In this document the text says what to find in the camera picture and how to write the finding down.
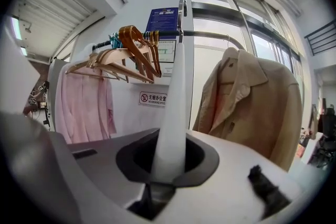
pink garment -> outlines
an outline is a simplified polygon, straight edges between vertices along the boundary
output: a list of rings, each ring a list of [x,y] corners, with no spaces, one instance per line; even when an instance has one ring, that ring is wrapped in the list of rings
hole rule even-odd
[[[116,132],[111,83],[109,79],[65,74],[71,65],[63,66],[58,78],[56,132],[64,136],[67,144],[108,139]],[[101,75],[100,70],[85,67],[78,71]]]

black railing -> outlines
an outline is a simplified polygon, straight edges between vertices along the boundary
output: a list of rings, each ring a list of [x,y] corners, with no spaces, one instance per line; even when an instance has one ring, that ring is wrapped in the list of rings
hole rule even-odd
[[[336,47],[336,19],[306,35],[313,55]]]

white cylinder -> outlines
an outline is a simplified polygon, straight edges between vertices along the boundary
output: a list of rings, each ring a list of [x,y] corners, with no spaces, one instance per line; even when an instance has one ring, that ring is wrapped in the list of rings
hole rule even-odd
[[[163,124],[156,144],[151,179],[171,183],[184,173],[185,165],[185,63],[184,45],[176,46]]]

tan coat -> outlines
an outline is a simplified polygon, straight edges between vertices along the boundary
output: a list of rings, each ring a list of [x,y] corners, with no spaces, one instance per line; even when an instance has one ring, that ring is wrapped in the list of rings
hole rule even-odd
[[[248,146],[288,170],[301,129],[298,83],[284,65],[240,50],[237,77],[223,109],[213,122],[217,76],[229,56],[229,53],[224,54],[204,84],[193,130]]]

blue poster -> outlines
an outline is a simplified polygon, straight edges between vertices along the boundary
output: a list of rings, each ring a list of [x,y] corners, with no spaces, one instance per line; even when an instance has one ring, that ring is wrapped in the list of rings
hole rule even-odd
[[[146,31],[176,31],[179,8],[152,9]],[[176,39],[176,37],[164,37],[164,39]]]

